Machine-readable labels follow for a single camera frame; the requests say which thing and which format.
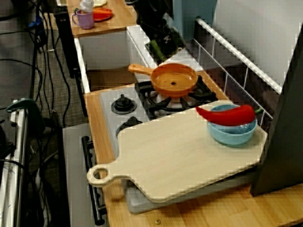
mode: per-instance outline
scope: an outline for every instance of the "wooden countertop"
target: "wooden countertop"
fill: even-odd
[[[228,99],[204,71],[199,72],[219,99]],[[97,161],[114,160],[99,94],[85,95],[92,139]],[[142,214],[131,214],[127,208],[120,180],[103,188],[111,227],[288,227],[303,222],[303,184],[252,197],[250,184],[213,193]]]
[[[70,19],[75,8],[79,8],[80,0],[67,0]],[[114,31],[125,30],[127,26],[136,25],[137,13],[132,6],[127,6],[124,0],[107,0],[102,6],[113,11],[113,16],[106,21],[95,22],[93,29],[84,30],[75,25],[71,20],[71,30],[75,38],[88,35],[111,33]]]

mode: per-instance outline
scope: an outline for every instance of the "cutting board handle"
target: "cutting board handle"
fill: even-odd
[[[110,164],[99,164],[89,169],[89,171],[87,172],[87,180],[89,184],[95,187],[103,187],[113,182],[116,178],[128,178],[127,175],[111,174],[110,168],[113,168],[114,164],[115,162]],[[106,171],[107,176],[102,179],[97,179],[95,175],[99,171]]]

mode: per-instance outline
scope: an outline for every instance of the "red plate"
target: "red plate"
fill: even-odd
[[[99,22],[111,18],[113,15],[113,11],[107,8],[97,7],[94,8],[93,15],[94,21]]]

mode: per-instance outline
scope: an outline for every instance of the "orange pan handle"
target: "orange pan handle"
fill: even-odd
[[[139,65],[139,64],[131,64],[130,66],[128,66],[128,71],[138,72],[138,73],[150,76],[153,72],[153,69],[147,68],[147,67]]]

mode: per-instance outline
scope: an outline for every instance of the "purple mug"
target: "purple mug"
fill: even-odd
[[[74,16],[77,16],[79,23],[75,22]],[[71,18],[72,21],[82,29],[91,29],[95,24],[93,12],[81,14],[81,9],[79,9]]]

